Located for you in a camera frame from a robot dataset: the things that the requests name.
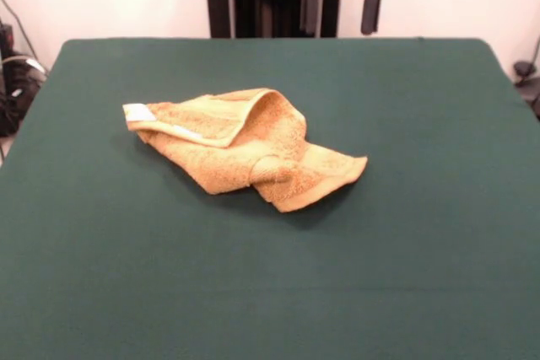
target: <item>green tabletop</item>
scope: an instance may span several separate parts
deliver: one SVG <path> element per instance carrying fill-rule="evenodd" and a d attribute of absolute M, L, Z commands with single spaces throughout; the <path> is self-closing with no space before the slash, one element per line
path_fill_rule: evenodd
<path fill-rule="evenodd" d="M 359 182 L 209 196 L 124 122 L 259 87 Z M 0 169 L 0 358 L 539 358 L 539 191 L 478 40 L 69 41 Z"/>

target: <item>green felt surface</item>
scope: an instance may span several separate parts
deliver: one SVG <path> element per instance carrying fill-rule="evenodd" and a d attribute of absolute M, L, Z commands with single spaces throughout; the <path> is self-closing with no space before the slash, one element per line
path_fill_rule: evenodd
<path fill-rule="evenodd" d="M 254 87 L 360 181 L 208 196 L 122 114 Z M 477 40 L 70 41 L 0 169 L 0 358 L 539 358 L 539 131 Z"/>

